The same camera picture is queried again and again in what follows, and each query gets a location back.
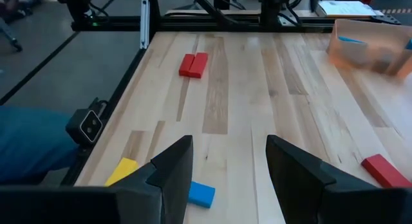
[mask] wooden block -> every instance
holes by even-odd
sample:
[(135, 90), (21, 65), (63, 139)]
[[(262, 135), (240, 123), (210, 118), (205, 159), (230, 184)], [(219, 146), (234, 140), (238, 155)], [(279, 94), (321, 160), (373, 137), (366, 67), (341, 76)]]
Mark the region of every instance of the wooden block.
[(201, 207), (210, 208), (212, 206), (215, 188), (192, 182), (189, 191), (189, 203)]
[(412, 187), (412, 183), (380, 154), (366, 158), (362, 166), (383, 188)]
[(207, 53), (197, 53), (194, 58), (191, 69), (189, 70), (189, 76), (200, 79), (203, 75), (207, 63)]
[(113, 171), (112, 175), (104, 184), (105, 186), (113, 185), (114, 183), (118, 182), (119, 180), (129, 176), (131, 173), (138, 169), (138, 164), (134, 160), (130, 160), (127, 158), (122, 158), (120, 163), (117, 165), (116, 169)]
[(179, 68), (179, 75), (180, 76), (189, 76), (189, 71), (194, 61), (194, 54), (188, 53), (183, 58), (182, 63), (180, 64)]

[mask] translucent orange container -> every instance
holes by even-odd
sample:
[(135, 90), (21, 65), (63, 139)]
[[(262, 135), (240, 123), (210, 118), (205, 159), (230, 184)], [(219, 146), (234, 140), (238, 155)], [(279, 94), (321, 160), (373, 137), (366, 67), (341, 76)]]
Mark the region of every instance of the translucent orange container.
[(412, 71), (412, 50), (406, 49), (411, 39), (409, 26), (337, 19), (327, 51), (338, 68), (405, 78)]

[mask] red block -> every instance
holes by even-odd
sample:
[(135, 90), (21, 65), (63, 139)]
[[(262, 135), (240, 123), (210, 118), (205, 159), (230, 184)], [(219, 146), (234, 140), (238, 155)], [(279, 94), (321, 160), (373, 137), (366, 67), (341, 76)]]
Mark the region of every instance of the red block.
[(188, 53), (183, 58), (179, 68), (179, 75), (189, 77), (189, 71), (194, 61), (194, 54)]
[(380, 154), (366, 158), (362, 166), (383, 188), (412, 187), (412, 183)]
[(194, 58), (193, 64), (191, 66), (191, 70), (189, 70), (189, 77), (194, 77), (197, 79), (201, 78), (201, 75), (203, 75), (203, 71), (206, 67), (207, 57), (207, 53), (196, 54), (196, 57)]

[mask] person's leg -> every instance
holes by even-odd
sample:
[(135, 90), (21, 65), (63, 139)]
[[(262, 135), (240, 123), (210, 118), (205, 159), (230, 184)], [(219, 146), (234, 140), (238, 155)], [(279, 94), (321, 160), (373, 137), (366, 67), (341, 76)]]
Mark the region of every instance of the person's leg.
[(69, 115), (0, 106), (0, 183), (69, 167), (78, 145), (66, 133)]

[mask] blue block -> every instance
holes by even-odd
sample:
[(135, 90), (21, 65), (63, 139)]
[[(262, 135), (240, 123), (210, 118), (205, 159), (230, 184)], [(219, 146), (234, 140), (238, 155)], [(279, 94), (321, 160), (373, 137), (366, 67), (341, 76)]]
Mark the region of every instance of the blue block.
[(213, 202), (215, 190), (216, 189), (213, 187), (192, 182), (191, 189), (189, 191), (189, 203), (210, 208)]
[(407, 50), (412, 50), (412, 39), (409, 40), (409, 42), (407, 43), (405, 49), (407, 49)]
[(347, 38), (347, 37), (338, 37), (338, 38), (339, 40), (346, 41), (346, 42), (364, 43), (363, 41), (358, 41), (358, 40)]

